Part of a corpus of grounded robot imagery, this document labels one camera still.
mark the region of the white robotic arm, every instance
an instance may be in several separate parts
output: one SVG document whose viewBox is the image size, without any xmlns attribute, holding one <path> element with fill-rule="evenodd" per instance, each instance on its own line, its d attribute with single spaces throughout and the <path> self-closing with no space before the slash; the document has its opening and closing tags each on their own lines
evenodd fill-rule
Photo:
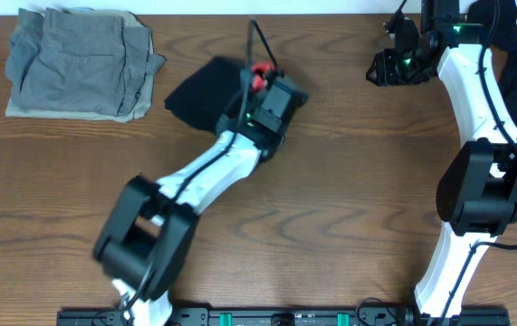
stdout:
<svg viewBox="0 0 517 326">
<path fill-rule="evenodd" d="M 453 49 L 446 48 L 437 67 L 437 74 L 449 92 L 454 107 L 462 146 L 466 141 L 478 139 L 489 139 L 493 144 L 507 142 L 496 128 L 483 95 L 477 64 L 481 50 L 480 44 L 459 44 Z M 488 49 L 483 62 L 485 79 L 503 126 L 513 139 L 517 139 L 517 128 L 505 108 L 493 76 L 491 57 L 492 53 Z M 504 174 L 498 169 L 497 164 L 493 165 L 490 173 L 494 177 Z M 444 222 L 431 263 L 415 289 L 416 306 L 419 311 L 432 317 L 441 317 L 470 248 L 476 242 L 495 242 L 496 239 L 497 236 L 480 232 L 468 232 L 459 236 L 449 223 Z M 446 318 L 460 314 L 464 292 L 486 250 L 487 246 L 480 247 L 474 254 L 447 310 Z"/>
<path fill-rule="evenodd" d="M 224 131 L 216 144 L 199 158 L 178 172 L 160 178 L 157 181 L 160 185 L 159 192 L 168 198 L 174 197 L 186 178 L 220 152 L 226 150 L 227 144 L 234 136 L 235 141 L 231 149 L 214 164 L 200 172 L 177 200 L 177 204 L 188 204 L 194 208 L 196 214 L 201 215 L 228 187 L 236 181 L 248 177 L 256 168 L 262 151 L 246 136 L 235 135 L 230 130 Z M 156 215 L 151 222 L 162 226 L 164 218 Z M 114 279 L 112 283 L 120 292 L 121 298 L 129 298 L 135 294 L 135 290 L 121 279 Z M 165 292 L 157 300 L 144 302 L 138 299 L 131 307 L 130 312 L 126 312 L 125 317 L 129 319 L 133 316 L 135 326 L 161 326 L 166 323 L 171 312 L 172 306 L 168 299 L 168 292 Z"/>
</svg>

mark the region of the folded clothing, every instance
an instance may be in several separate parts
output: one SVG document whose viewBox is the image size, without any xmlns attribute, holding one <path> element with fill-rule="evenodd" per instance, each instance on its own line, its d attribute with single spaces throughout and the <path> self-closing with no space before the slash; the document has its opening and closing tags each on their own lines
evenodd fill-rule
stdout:
<svg viewBox="0 0 517 326">
<path fill-rule="evenodd" d="M 151 31 L 127 12 L 61 13 L 21 9 L 6 76 L 7 116 L 116 120 L 140 118 L 151 105 Z"/>
</svg>

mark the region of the red component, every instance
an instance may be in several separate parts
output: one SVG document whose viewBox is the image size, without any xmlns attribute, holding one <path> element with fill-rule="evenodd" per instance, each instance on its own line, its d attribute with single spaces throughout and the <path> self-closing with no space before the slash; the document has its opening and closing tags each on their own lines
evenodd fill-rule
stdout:
<svg viewBox="0 0 517 326">
<path fill-rule="evenodd" d="M 257 62 L 252 65 L 252 73 L 254 79 L 250 91 L 258 92 L 266 87 L 266 75 L 268 72 L 274 71 L 274 64 L 272 62 Z"/>
</svg>

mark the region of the gray pants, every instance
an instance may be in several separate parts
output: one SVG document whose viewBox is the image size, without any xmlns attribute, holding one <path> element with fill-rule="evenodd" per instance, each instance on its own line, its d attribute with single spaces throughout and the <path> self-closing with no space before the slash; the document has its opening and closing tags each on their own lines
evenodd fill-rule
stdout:
<svg viewBox="0 0 517 326">
<path fill-rule="evenodd" d="M 13 82 L 7 115 L 117 121 L 143 116 L 153 75 L 165 59 L 151 54 L 151 31 L 127 14 L 47 9 L 43 18 L 21 9 L 5 67 Z"/>
</svg>

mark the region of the black cloth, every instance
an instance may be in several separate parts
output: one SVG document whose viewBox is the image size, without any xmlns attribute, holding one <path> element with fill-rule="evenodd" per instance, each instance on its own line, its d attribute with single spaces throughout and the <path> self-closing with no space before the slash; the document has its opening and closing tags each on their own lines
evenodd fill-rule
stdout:
<svg viewBox="0 0 517 326">
<path fill-rule="evenodd" d="M 191 127 L 214 133 L 223 114 L 240 108 L 242 67 L 233 59 L 213 58 L 169 94 L 166 109 Z"/>
<path fill-rule="evenodd" d="M 494 0 L 478 0 L 470 5 L 468 23 L 483 24 L 490 28 L 493 20 Z M 502 0 L 501 13 L 492 44 L 509 52 L 508 61 L 499 82 L 505 106 L 517 126 L 517 5 L 515 0 Z"/>
</svg>

